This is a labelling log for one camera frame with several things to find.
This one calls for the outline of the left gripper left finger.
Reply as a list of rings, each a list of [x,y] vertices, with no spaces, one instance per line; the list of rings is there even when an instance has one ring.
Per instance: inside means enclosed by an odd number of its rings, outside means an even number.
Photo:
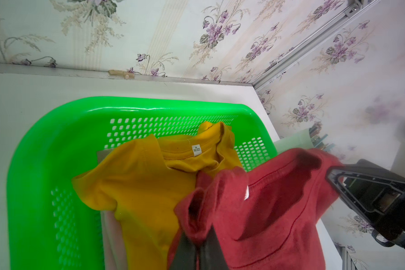
[[[196,246],[187,236],[181,232],[170,246],[168,253],[169,270],[196,270],[197,250]]]

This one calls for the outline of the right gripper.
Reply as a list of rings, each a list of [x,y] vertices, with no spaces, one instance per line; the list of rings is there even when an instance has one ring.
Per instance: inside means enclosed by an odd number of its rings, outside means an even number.
[[[371,226],[378,244],[405,250],[404,177],[361,159],[330,167],[326,180],[342,202]]]

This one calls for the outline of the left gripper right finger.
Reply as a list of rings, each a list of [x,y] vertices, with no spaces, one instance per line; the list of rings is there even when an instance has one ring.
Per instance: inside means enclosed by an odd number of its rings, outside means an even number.
[[[211,227],[206,240],[200,247],[201,270],[229,270],[214,227]]]

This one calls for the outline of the pink t-shirt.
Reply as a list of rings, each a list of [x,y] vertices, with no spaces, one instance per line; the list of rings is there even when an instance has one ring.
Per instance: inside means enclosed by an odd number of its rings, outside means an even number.
[[[106,270],[127,270],[127,252],[121,224],[113,211],[100,211]]]

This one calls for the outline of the red t-shirt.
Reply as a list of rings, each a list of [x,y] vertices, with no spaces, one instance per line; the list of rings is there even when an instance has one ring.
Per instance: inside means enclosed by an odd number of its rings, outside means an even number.
[[[196,187],[174,208],[179,231],[200,247],[214,227],[229,270],[323,270],[316,224],[338,193],[326,180],[337,157],[288,150],[250,172],[199,172]]]

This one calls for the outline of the yellow t-shirt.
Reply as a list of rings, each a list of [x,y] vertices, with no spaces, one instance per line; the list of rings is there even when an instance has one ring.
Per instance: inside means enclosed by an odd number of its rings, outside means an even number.
[[[214,177],[240,166],[235,136],[224,123],[202,123],[195,136],[149,135],[118,146],[72,185],[91,209],[114,212],[121,224],[128,270],[165,270],[180,237],[174,207],[204,172]]]

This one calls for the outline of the green plastic basket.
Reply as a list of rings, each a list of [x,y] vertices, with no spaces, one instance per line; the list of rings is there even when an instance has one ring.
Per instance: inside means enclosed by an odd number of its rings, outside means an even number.
[[[7,175],[11,269],[104,269],[100,213],[81,202],[72,178],[94,168],[103,150],[148,135],[194,136],[206,121],[232,128],[246,171],[277,155],[259,116],[239,104],[89,97],[40,118]]]

